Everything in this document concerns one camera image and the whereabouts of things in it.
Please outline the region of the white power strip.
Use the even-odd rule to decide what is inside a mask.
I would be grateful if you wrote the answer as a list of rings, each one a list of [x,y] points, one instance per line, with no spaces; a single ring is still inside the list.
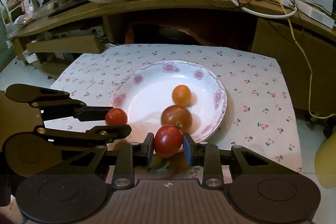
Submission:
[[[284,7],[287,8],[294,8],[294,1],[293,0],[279,0],[281,4]],[[326,15],[324,12],[319,11],[318,9],[314,8],[311,5],[308,5],[305,2],[302,1],[295,1],[298,10],[300,12],[303,12],[306,16],[310,17],[311,19],[314,19],[315,21],[318,21],[319,23],[327,26],[330,29],[333,29],[334,27],[334,20]]]

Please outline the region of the large dark red tomato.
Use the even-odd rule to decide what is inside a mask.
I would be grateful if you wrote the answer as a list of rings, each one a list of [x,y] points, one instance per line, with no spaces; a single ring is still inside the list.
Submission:
[[[161,114],[161,125],[171,125],[180,129],[182,133],[190,132],[193,117],[187,108],[180,105],[171,105]]]

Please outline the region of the red tomato with stem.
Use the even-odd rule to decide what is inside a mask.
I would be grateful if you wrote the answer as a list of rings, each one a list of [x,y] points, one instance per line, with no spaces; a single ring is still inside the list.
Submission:
[[[105,124],[108,126],[119,126],[127,124],[127,114],[120,108],[113,108],[105,115]]]

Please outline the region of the small orange tangerine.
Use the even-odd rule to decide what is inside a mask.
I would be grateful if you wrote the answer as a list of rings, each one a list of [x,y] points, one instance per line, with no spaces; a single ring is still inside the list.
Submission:
[[[172,100],[176,105],[189,106],[191,104],[191,91],[186,85],[178,85],[173,89]]]

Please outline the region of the cherry print tablecloth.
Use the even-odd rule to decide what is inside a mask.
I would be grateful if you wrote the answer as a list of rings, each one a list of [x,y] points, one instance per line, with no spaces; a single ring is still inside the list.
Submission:
[[[108,106],[113,91],[133,71],[157,61],[184,60],[215,73],[227,93],[227,112],[206,141],[220,149],[242,145],[296,172],[302,171],[297,124],[277,61],[221,47],[164,44],[108,46],[83,54],[51,88],[90,106]]]

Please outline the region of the white floral porcelain plate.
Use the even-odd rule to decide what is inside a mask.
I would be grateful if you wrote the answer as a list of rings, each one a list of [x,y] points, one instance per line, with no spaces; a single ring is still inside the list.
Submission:
[[[208,139],[221,125],[227,112],[227,93],[218,76],[208,68],[184,60],[157,61],[126,76],[113,91],[112,107],[127,114],[131,133],[108,145],[142,142],[147,133],[161,127],[161,114],[173,104],[173,90],[186,85],[191,91],[188,110],[193,123],[190,135],[196,142]]]

